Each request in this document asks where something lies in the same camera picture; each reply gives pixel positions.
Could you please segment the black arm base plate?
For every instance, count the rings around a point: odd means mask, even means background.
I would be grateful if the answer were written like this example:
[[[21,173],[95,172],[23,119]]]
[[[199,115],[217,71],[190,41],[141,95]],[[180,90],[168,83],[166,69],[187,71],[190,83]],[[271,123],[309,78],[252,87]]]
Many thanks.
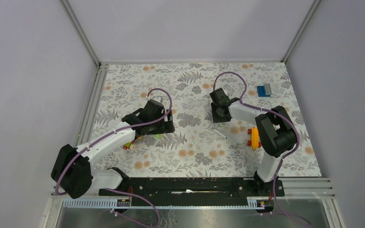
[[[100,196],[120,196],[132,193],[132,206],[146,206],[145,199],[160,206],[248,206],[247,198],[271,200],[285,195],[283,183],[278,180],[262,184],[253,178],[127,178],[117,192],[99,190]]]

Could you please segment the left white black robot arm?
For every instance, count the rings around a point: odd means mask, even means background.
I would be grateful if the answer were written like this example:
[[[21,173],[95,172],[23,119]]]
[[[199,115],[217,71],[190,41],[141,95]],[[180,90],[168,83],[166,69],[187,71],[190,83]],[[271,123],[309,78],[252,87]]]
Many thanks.
[[[106,188],[116,195],[125,194],[128,183],[121,173],[113,168],[96,169],[95,164],[139,137],[174,131],[171,109],[149,100],[143,108],[124,116],[116,127],[97,139],[76,147],[67,144],[60,149],[51,172],[51,178],[57,183],[56,194],[63,189],[71,198],[77,199]]]

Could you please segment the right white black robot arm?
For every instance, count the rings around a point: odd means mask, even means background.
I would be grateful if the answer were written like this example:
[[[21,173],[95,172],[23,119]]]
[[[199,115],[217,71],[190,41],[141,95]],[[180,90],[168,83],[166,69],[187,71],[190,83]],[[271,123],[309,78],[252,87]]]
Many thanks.
[[[272,182],[277,175],[283,157],[297,145],[299,134],[290,120],[286,109],[276,106],[264,109],[242,102],[239,98],[230,99],[223,89],[210,93],[212,121],[225,123],[231,119],[246,121],[258,129],[260,144],[264,155],[254,177],[254,191],[261,196],[272,190]]]

